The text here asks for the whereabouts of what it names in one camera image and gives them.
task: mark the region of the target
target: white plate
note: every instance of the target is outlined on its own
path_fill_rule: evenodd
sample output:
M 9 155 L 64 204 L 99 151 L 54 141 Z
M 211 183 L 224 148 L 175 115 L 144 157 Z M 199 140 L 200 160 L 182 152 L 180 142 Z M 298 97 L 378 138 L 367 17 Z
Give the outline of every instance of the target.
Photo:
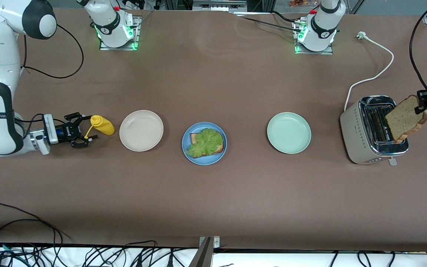
M 161 141 L 164 125 L 159 116 L 149 110 L 138 110 L 126 118 L 120 127 L 123 145 L 132 151 L 143 152 L 155 147 Z

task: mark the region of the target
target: silver toaster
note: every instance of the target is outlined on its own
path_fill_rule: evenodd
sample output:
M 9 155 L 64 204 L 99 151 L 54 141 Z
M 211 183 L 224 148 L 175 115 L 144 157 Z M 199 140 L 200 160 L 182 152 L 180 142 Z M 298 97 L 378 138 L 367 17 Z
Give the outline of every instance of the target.
M 375 164 L 388 159 L 390 165 L 395 166 L 395 157 L 408 150 L 408 139 L 395 143 L 385 120 L 385 115 L 395 106 L 395 101 L 388 96 L 367 96 L 342 113 L 342 136 L 354 163 Z

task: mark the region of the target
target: bread slice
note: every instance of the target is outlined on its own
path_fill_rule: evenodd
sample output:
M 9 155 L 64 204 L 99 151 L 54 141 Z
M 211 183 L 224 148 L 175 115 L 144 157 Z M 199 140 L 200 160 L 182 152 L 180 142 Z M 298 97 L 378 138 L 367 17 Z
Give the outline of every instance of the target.
M 427 110 L 416 114 L 415 108 L 417 106 L 417 96 L 409 96 L 385 116 L 393 140 L 396 143 L 403 142 L 410 134 L 417 132 L 426 122 Z
M 196 135 L 198 135 L 197 133 L 192 133 L 192 134 L 190 134 L 190 141 L 192 142 L 192 144 L 195 144 L 195 143 L 197 143 L 197 140 L 196 140 Z M 215 150 L 215 152 L 213 152 L 212 153 L 212 155 L 215 155 L 215 154 L 218 154 L 218 153 L 220 153 L 220 152 L 222 152 L 224 150 L 224 143 L 222 143 L 221 145 L 219 145 L 218 147 L 217 147 L 217 150 Z

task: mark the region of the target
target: green lettuce leaf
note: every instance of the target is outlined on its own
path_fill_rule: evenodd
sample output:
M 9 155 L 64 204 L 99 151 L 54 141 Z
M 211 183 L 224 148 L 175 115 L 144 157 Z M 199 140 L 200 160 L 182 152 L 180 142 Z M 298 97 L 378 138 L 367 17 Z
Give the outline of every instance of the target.
M 192 144 L 185 153 L 193 158 L 198 158 L 203 154 L 212 155 L 218 147 L 224 143 L 224 139 L 219 132 L 214 129 L 203 129 L 195 136 L 197 141 Z

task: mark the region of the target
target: tabletop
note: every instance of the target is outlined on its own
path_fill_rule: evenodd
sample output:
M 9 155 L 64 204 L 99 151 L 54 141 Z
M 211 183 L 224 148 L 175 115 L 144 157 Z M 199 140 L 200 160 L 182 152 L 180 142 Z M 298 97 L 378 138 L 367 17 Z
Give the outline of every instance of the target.
M 85 63 L 67 79 L 25 72 L 15 111 L 25 119 L 102 115 L 118 130 L 126 115 L 145 109 L 161 117 L 164 135 L 148 152 L 126 149 L 116 132 L 84 149 L 58 144 L 45 156 L 0 158 L 0 202 L 51 222 L 67 243 L 153 239 L 190 247 L 201 235 L 219 235 L 227 247 L 427 250 L 427 123 L 396 167 L 353 164 L 339 124 L 349 86 L 390 60 L 357 40 L 359 31 L 396 57 L 382 76 L 354 88 L 349 105 L 371 95 L 399 102 L 422 89 L 408 55 L 418 17 L 346 15 L 334 54 L 319 56 L 295 54 L 287 30 L 220 11 L 155 11 L 142 24 L 138 51 L 100 51 L 84 10 L 55 13 L 80 41 Z M 271 14 L 252 17 L 288 26 Z M 418 28 L 414 49 L 427 82 L 427 26 Z M 61 30 L 27 40 L 28 66 L 63 76 L 80 60 Z M 299 154 L 268 142 L 268 121 L 281 112 L 311 127 Z M 192 164 L 181 149 L 185 130 L 203 121 L 222 127 L 229 142 L 210 166 Z M 0 226 L 17 218 L 25 217 L 0 207 Z M 0 241 L 52 242 L 52 233 L 21 222 Z

